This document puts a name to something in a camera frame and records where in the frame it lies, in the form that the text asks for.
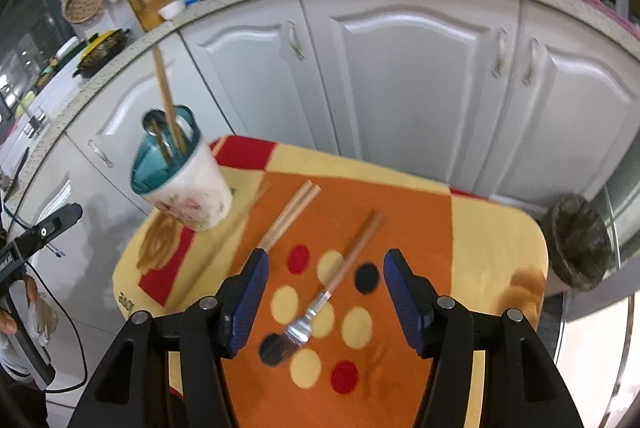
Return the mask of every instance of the table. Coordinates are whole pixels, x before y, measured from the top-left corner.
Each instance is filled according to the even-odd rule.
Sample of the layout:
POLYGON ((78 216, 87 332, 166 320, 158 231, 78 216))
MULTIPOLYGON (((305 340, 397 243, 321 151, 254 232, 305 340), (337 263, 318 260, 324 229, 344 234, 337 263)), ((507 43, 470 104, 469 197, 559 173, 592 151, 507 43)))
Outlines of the table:
MULTIPOLYGON (((469 310, 517 307, 537 324, 546 246, 522 211, 384 167, 258 139, 223 137, 212 153, 234 193, 229 217, 209 231, 174 226, 168 234, 158 230, 167 220, 154 212, 118 262, 113 290, 125 317, 139 309, 154 316, 182 311, 239 270, 305 180, 321 186, 269 253, 270 277, 247 346, 223 363, 242 428, 281 427, 290 419, 308 428, 412 426, 431 363, 402 336, 382 279, 389 248, 401 249, 415 273, 469 310), (242 218, 265 182, 270 190, 242 218), (262 364, 263 339, 306 309, 373 208, 382 209, 385 223, 321 313, 314 337, 288 363, 262 364), (136 264, 149 228, 166 237, 172 254, 142 275, 136 264)), ((467 427, 478 426, 483 379, 478 352, 467 427)), ((170 384, 182 391, 177 354, 170 355, 170 384)))

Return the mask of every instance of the metal bolt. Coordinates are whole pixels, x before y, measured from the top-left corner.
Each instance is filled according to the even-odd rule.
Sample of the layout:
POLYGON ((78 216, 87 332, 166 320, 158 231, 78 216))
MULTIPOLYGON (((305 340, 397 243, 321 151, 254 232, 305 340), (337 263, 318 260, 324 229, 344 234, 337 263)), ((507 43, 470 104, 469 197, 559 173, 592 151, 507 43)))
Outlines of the metal bolt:
POLYGON ((131 321, 136 325, 140 325, 141 323, 146 322, 146 319, 149 318, 149 315, 146 311, 138 311, 133 313, 131 317, 131 321))
POLYGON ((218 305, 218 300, 214 296, 206 296, 200 300, 200 309, 213 309, 218 305))
POLYGON ((507 318, 512 320, 512 321, 514 321, 514 322, 520 322, 520 321, 522 321, 524 316, 522 315, 522 313, 518 309, 509 309, 507 311, 507 318))
POLYGON ((443 309, 453 309, 453 306, 456 304, 456 301, 450 296, 440 296, 436 302, 443 309))

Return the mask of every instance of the pink cloth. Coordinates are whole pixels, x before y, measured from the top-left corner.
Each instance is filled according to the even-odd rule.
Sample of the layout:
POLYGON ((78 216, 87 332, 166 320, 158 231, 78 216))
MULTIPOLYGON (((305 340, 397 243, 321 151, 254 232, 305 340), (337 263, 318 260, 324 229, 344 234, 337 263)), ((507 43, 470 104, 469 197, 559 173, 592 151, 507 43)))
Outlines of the pink cloth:
POLYGON ((617 14, 614 10, 609 8, 604 2, 601 0, 583 0, 588 5, 593 6, 597 10, 603 12, 607 17, 615 20, 620 26, 625 28, 629 33, 635 36, 638 40, 640 40, 640 26, 633 24, 626 20, 626 18, 617 14))

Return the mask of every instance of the trash bin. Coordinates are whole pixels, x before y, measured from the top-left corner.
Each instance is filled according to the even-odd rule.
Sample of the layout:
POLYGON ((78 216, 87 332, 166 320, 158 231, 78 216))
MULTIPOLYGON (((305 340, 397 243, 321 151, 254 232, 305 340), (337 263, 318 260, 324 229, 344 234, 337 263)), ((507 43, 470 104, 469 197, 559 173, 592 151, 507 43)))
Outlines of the trash bin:
POLYGON ((549 256, 545 295, 593 289, 613 267, 614 255, 600 214, 585 198, 565 195, 540 222, 549 256))

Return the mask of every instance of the finger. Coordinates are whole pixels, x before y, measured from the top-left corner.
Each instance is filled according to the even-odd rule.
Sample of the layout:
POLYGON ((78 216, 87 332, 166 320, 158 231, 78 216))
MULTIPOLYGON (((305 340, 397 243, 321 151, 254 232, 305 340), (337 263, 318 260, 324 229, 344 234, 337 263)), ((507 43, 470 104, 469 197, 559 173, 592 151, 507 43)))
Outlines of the finger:
POLYGON ((35 302, 38 299, 38 286, 33 278, 26 276, 24 278, 24 284, 27 287, 27 298, 29 302, 35 302))
POLYGON ((15 334, 18 331, 18 326, 15 320, 9 316, 7 311, 0 309, 0 332, 4 334, 15 334))

